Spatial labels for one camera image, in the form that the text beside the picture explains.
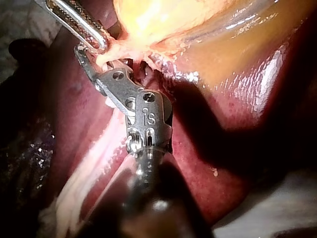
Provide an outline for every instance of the screw hole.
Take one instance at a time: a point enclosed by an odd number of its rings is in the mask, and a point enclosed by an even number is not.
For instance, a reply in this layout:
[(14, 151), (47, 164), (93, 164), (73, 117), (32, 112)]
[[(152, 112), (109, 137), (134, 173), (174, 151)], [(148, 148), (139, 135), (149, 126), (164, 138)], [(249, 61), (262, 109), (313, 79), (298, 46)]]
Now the screw hole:
[(121, 71), (118, 71), (118, 72), (114, 73), (114, 74), (112, 75), (112, 77), (113, 77), (114, 80), (117, 80), (117, 81), (118, 81), (118, 80), (123, 79), (124, 73), (121, 72)]

